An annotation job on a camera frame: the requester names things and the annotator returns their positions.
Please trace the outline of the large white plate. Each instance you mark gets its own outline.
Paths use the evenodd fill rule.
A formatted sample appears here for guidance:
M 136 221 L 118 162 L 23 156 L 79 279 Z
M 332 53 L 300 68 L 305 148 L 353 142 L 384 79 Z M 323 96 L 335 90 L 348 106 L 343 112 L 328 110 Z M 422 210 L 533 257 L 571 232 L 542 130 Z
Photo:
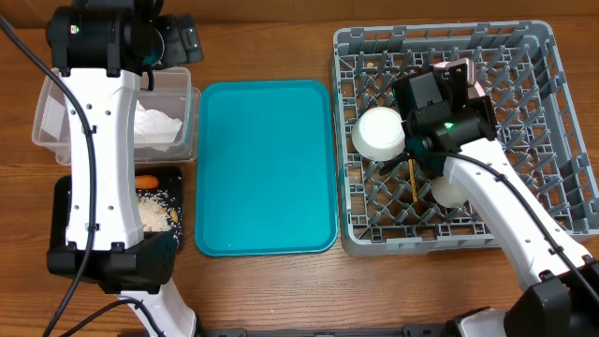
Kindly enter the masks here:
M 469 58 L 461 58 L 452 62 L 440 62 L 433 65 L 434 69 L 450 69 L 452 66 L 465 66 L 467 94 L 469 98 L 485 96 L 482 86 L 476 81 L 475 63 Z

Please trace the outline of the white napkin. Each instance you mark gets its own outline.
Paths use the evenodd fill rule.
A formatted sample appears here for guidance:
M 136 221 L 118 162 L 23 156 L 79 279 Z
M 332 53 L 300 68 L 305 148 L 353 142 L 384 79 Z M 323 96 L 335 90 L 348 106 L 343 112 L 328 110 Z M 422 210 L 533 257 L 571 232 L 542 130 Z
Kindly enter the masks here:
M 146 110 L 137 102 L 134 116 L 134 144 L 150 145 L 151 148 L 166 152 L 176 139 L 183 122 L 170 118 L 160 110 Z

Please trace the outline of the green-rimmed white bowl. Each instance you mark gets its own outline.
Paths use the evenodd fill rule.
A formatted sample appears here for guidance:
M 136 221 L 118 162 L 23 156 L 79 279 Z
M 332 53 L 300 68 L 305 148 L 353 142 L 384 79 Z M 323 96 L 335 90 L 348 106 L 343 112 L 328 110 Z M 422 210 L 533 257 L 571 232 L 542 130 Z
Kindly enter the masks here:
M 366 110 L 356 121 L 351 139 L 358 153 L 372 161 L 388 161 L 405 149 L 400 114 L 386 107 Z

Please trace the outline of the wooden chopstick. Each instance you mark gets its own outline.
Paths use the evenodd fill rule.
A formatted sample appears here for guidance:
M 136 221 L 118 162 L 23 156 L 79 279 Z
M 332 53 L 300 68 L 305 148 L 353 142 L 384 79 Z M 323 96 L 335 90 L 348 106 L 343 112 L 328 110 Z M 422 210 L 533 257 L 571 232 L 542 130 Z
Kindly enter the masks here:
M 415 175 L 415 164 L 413 159 L 408 159 L 408 168 L 409 168 L 409 178 L 412 189 L 412 198 L 413 202 L 416 203 L 418 201 L 417 198 L 417 190 L 416 190 L 416 175 Z

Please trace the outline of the white cup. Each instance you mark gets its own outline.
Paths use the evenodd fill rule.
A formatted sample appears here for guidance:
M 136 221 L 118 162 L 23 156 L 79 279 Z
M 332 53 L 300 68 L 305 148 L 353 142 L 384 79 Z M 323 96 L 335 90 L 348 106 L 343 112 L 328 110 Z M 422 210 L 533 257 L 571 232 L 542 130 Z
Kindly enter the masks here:
M 436 177 L 431 181 L 431 194 L 438 204 L 449 209 L 458 208 L 467 201 L 445 176 Z

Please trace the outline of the orange carrot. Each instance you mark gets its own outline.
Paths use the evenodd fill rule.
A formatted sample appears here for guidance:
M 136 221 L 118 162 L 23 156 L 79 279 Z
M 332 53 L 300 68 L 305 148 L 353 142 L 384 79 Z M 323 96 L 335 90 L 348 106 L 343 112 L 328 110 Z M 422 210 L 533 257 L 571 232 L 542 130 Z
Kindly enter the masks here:
M 154 189 L 159 185 L 159 180 L 153 175 L 138 175 L 135 177 L 136 189 Z

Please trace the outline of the food scraps pile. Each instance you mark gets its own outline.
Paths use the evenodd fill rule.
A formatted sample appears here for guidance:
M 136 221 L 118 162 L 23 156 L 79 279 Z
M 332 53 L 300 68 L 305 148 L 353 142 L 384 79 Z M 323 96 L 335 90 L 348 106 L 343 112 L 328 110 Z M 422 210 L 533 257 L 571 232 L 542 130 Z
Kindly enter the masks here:
M 183 248 L 182 202 L 168 190 L 137 189 L 139 216 L 145 232 L 169 232 Z

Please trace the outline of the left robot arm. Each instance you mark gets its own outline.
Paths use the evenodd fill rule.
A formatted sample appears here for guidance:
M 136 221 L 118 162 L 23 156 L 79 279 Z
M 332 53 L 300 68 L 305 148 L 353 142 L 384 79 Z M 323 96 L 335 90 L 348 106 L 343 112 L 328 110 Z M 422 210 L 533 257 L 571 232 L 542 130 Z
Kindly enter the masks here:
M 153 336 L 193 336 L 197 314 L 172 278 L 176 242 L 146 232 L 135 191 L 134 114 L 150 74 L 199 61 L 192 20 L 159 1 L 76 1 L 46 27 L 66 98 L 71 189 L 53 222 L 48 270 L 94 283 L 132 308 Z

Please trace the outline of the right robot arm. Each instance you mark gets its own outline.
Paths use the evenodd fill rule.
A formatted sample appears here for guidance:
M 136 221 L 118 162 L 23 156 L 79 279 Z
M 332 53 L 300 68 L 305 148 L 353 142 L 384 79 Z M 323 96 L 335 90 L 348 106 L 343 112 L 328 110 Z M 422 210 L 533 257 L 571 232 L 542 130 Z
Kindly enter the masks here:
M 566 234 L 511 166 L 497 140 L 488 95 L 462 59 L 393 86 L 406 120 L 406 151 L 447 179 L 501 245 L 522 294 L 508 309 L 484 308 L 448 322 L 452 336 L 595 336 L 598 262 Z

